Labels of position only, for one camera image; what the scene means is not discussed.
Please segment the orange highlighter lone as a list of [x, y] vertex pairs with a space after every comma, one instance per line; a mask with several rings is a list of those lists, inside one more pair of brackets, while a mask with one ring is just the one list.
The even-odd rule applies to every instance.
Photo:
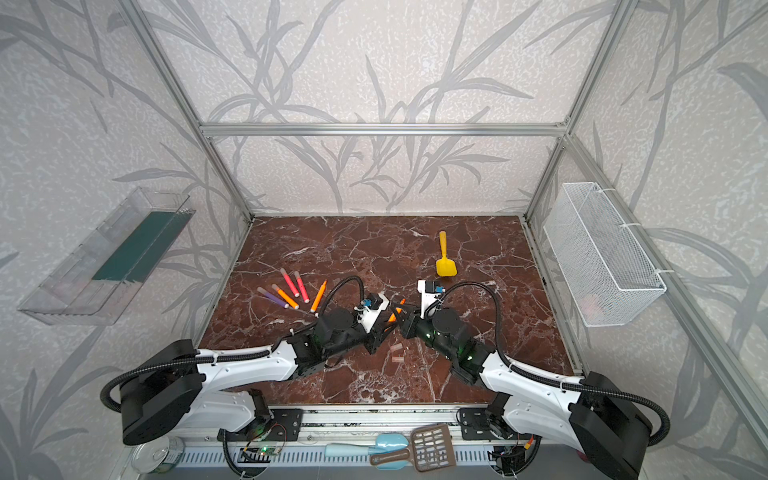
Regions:
[[299, 304], [277, 284], [272, 285], [272, 289], [294, 310], [299, 309]]

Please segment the pink highlighter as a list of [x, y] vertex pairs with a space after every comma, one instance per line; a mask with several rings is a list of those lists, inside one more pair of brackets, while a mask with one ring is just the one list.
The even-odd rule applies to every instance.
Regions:
[[281, 273], [281, 275], [282, 275], [286, 285], [288, 286], [288, 288], [290, 289], [291, 293], [293, 294], [293, 296], [294, 297], [299, 297], [300, 296], [300, 292], [299, 292], [297, 286], [294, 284], [293, 280], [291, 279], [290, 275], [286, 271], [286, 269], [285, 268], [281, 268], [280, 269], [280, 273]]
[[304, 285], [304, 282], [303, 282], [303, 280], [301, 278], [300, 273], [298, 271], [294, 271], [293, 275], [294, 275], [294, 278], [296, 280], [296, 285], [298, 286], [298, 289], [299, 289], [301, 298], [303, 299], [303, 302], [305, 304], [308, 304], [310, 302], [309, 295], [308, 295], [307, 289], [306, 289], [306, 287]]

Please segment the clear plastic wall tray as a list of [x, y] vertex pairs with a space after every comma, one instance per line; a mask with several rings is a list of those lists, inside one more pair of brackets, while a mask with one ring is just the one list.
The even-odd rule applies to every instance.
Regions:
[[188, 194], [135, 188], [18, 310], [47, 325], [115, 324], [195, 213]]

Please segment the yellow plastic scoop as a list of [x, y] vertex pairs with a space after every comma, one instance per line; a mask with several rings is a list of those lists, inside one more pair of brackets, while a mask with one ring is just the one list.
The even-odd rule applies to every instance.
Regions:
[[440, 231], [438, 238], [441, 257], [436, 261], [436, 273], [439, 277], [454, 277], [457, 275], [457, 266], [447, 255], [447, 233]]

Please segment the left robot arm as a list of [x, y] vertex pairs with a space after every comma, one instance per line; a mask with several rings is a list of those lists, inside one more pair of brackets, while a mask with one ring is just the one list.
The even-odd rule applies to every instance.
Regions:
[[141, 366], [107, 382], [102, 404], [121, 416], [122, 441], [148, 443], [177, 428], [239, 432], [263, 413], [244, 386], [283, 382], [326, 369], [332, 357], [362, 347], [374, 353], [395, 328], [388, 304], [337, 308], [273, 345], [196, 349], [177, 340]]

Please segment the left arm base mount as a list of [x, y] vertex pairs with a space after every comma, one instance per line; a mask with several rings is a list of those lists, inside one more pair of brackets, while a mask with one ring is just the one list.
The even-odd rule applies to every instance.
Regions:
[[245, 409], [248, 413], [245, 425], [234, 432], [220, 429], [216, 439], [220, 442], [276, 441], [295, 442], [298, 440], [304, 411], [300, 408], [259, 407]]

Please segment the silver tape roll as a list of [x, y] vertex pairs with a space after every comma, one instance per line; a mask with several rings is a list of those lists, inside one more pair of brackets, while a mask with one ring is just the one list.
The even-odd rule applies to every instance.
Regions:
[[184, 450], [181, 438], [163, 436], [136, 447], [131, 466], [140, 474], [167, 473], [179, 464]]

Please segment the brown slotted litter scoop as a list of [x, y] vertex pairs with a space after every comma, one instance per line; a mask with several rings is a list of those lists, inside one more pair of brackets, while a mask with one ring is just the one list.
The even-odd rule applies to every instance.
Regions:
[[414, 429], [405, 448], [369, 457], [369, 463], [378, 469], [396, 462], [409, 462], [419, 473], [455, 467], [449, 426], [440, 423]]

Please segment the aluminium front rail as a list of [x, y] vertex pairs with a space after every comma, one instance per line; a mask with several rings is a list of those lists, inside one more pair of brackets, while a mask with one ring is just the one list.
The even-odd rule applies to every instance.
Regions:
[[[247, 422], [248, 413], [245, 412], [240, 417], [235, 416], [236, 407], [232, 404], [232, 398], [225, 397], [225, 405], [229, 408], [221, 418], [208, 418], [204, 415], [189, 416], [190, 406], [181, 402], [159, 407], [150, 407], [143, 404], [132, 404], [130, 402], [119, 405], [115, 402], [105, 404], [108, 408], [121, 414], [123, 428], [123, 442], [127, 445], [139, 445], [155, 440], [165, 434], [177, 429], [225, 429], [230, 432], [241, 429]], [[245, 409], [256, 409], [256, 407], [267, 407], [260, 399], [249, 400]], [[511, 399], [499, 394], [489, 405], [485, 407], [487, 411], [500, 417], [514, 431], [524, 434], [531, 434], [533, 428], [544, 426], [542, 420], [535, 420], [532, 426], [522, 424], [514, 420], [512, 415], [516, 412], [512, 408]], [[429, 406], [416, 405], [408, 406], [405, 409], [341, 409], [341, 410], [322, 410], [320, 408], [302, 407], [304, 411], [302, 425], [306, 422], [330, 427], [359, 426], [368, 425], [379, 430], [385, 427], [391, 427], [407, 422], [425, 423], [429, 420], [446, 417], [452, 410], [448, 406]]]

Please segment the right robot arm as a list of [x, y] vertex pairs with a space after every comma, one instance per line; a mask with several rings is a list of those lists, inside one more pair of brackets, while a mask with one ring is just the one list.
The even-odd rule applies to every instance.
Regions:
[[494, 343], [469, 333], [448, 296], [462, 288], [422, 281], [419, 304], [397, 304], [391, 311], [406, 339], [418, 338], [451, 363], [462, 382], [495, 393], [489, 422], [499, 437], [530, 434], [568, 445], [611, 479], [636, 479], [649, 447], [671, 431], [667, 412], [656, 402], [620, 390], [597, 372], [565, 376], [509, 357], [502, 348], [502, 305], [485, 284], [494, 304]]

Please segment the light blue brush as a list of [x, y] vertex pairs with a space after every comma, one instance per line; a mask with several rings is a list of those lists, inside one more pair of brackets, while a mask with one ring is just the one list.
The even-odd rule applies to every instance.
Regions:
[[324, 447], [324, 455], [330, 458], [368, 456], [405, 449], [408, 439], [399, 433], [379, 434], [373, 445], [330, 443]]

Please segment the orange highlighter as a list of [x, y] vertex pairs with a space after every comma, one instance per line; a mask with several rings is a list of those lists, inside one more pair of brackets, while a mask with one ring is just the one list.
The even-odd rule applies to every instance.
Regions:
[[396, 307], [392, 310], [392, 313], [388, 319], [389, 323], [396, 323], [398, 321], [398, 314], [402, 312], [401, 307]]
[[313, 301], [313, 303], [311, 305], [311, 309], [310, 309], [311, 313], [316, 314], [319, 311], [319, 308], [320, 308], [320, 305], [321, 305], [321, 301], [322, 301], [323, 296], [325, 294], [325, 291], [327, 289], [327, 285], [328, 285], [328, 281], [325, 280], [321, 284], [320, 288], [318, 289], [317, 294], [316, 294], [316, 296], [314, 298], [314, 301]]

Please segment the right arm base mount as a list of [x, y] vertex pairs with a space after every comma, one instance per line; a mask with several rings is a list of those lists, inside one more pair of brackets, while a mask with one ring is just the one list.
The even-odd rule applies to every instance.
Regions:
[[518, 433], [486, 408], [464, 407], [457, 412], [463, 440], [510, 440]]

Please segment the purple highlighter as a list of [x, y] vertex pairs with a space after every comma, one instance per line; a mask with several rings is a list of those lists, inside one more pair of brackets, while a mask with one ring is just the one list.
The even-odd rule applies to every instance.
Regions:
[[284, 299], [282, 299], [281, 297], [273, 295], [272, 293], [270, 293], [269, 291], [265, 290], [262, 287], [258, 287], [257, 288], [257, 292], [261, 296], [263, 296], [264, 298], [266, 298], [270, 302], [280, 306], [281, 308], [287, 309], [289, 307], [289, 304]]

